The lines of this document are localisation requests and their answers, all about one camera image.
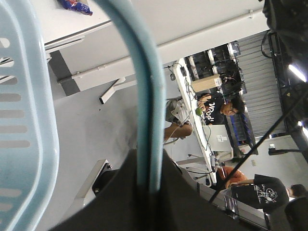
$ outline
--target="desk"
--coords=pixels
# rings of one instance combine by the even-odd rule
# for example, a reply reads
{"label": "desk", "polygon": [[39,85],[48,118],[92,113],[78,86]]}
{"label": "desk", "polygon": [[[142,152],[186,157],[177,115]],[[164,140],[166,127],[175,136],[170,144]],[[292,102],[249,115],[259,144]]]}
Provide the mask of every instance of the desk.
{"label": "desk", "polygon": [[[180,68],[184,67],[186,70],[187,75],[184,77]],[[199,116],[196,115],[196,108],[197,108],[197,100],[194,98],[194,91],[191,87],[191,79],[189,77],[189,71],[187,69],[186,63],[184,61],[184,59],[179,59],[177,61],[177,64],[174,64],[174,68],[173,68],[173,72],[174,75],[176,77],[178,86],[179,86],[179,90],[181,92],[181,95],[183,97],[184,103],[186,105],[187,110],[191,110],[192,112],[190,113],[190,121],[192,123],[193,126],[193,130],[196,134],[198,143],[200,145],[201,151],[202,151],[202,155],[205,159],[205,163],[208,167],[208,169],[211,169],[211,158],[210,158],[210,154],[211,151],[208,148],[207,150],[205,149],[207,142],[203,133],[203,128],[202,128],[202,123],[201,123],[201,119]],[[213,183],[216,183],[216,176],[213,173],[210,173],[210,177],[212,179]]]}

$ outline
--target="black hair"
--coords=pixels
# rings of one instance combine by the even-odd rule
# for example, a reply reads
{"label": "black hair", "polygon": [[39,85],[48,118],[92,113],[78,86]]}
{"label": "black hair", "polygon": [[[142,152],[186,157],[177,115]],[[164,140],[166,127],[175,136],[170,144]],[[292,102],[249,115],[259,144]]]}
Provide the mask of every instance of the black hair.
{"label": "black hair", "polygon": [[292,194],[296,197],[304,196],[307,194],[306,188],[302,184],[291,185]]}
{"label": "black hair", "polygon": [[244,102],[240,97],[235,97],[234,99],[231,99],[230,102],[232,103],[232,107],[238,111],[237,114],[241,114],[245,111]]}

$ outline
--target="white laptop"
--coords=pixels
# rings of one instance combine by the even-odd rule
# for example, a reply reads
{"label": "white laptop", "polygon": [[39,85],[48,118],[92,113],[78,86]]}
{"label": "white laptop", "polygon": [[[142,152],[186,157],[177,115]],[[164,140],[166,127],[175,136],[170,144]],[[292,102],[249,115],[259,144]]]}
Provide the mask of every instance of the white laptop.
{"label": "white laptop", "polygon": [[232,151],[225,125],[204,125],[205,138],[212,151]]}

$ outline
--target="black t-shirt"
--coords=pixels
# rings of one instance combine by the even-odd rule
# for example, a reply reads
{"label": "black t-shirt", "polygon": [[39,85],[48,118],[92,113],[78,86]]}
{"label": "black t-shirt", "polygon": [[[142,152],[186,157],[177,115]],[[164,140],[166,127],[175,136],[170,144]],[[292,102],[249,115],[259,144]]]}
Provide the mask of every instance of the black t-shirt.
{"label": "black t-shirt", "polygon": [[203,112],[205,123],[208,124],[223,124],[224,115],[220,113],[221,106],[225,103],[220,93],[211,94],[212,98],[204,103],[208,109]]}
{"label": "black t-shirt", "polygon": [[255,174],[254,184],[231,188],[232,197],[254,208],[263,208],[265,213],[289,202],[283,183],[275,177]]}

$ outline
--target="fluorescent light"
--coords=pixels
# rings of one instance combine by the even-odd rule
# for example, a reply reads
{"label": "fluorescent light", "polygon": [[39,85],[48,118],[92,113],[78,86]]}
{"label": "fluorescent light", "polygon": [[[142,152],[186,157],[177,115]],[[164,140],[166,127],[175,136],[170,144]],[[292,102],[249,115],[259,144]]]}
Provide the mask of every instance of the fluorescent light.
{"label": "fluorescent light", "polygon": [[289,70],[292,71],[302,81],[306,82],[306,77],[296,67],[294,67],[292,64],[289,64]]}
{"label": "fluorescent light", "polygon": [[304,128],[304,127],[303,127],[303,132],[304,132],[305,136],[306,136],[307,139],[308,139],[308,130],[307,130],[307,128]]}

